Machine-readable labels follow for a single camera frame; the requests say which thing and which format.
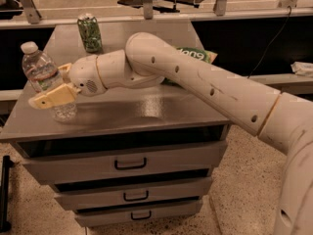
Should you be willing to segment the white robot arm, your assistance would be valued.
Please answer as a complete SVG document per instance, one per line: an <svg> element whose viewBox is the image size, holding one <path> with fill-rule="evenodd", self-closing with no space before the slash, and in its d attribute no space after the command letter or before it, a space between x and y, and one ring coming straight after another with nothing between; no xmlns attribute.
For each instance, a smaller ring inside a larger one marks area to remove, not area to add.
<svg viewBox="0 0 313 235"><path fill-rule="evenodd" d="M313 102L180 53L138 32L122 50L60 67L66 82L29 100L49 109L116 87L143 88L159 77L179 84L259 140L287 156L273 235L313 235Z"/></svg>

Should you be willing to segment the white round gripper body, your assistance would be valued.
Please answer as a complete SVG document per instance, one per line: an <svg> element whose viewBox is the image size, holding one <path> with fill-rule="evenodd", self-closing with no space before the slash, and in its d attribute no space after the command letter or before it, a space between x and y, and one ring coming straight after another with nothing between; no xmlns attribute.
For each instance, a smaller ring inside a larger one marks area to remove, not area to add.
<svg viewBox="0 0 313 235"><path fill-rule="evenodd" d="M84 96L92 97L107 91L99 76L96 55L77 60L71 65L68 75L70 81Z"/></svg>

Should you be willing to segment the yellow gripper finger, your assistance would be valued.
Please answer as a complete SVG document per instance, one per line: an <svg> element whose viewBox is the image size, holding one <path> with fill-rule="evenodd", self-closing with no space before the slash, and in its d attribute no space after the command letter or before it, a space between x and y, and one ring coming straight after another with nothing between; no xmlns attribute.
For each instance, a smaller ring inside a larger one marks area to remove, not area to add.
<svg viewBox="0 0 313 235"><path fill-rule="evenodd" d="M58 67L58 70L63 78L64 83L70 83L70 78L69 78L70 68L71 68L71 63L67 63Z"/></svg>
<svg viewBox="0 0 313 235"><path fill-rule="evenodd" d="M38 110L50 109L74 102L79 93L80 89L72 83L63 83L54 89L36 94L28 100L28 104Z"/></svg>

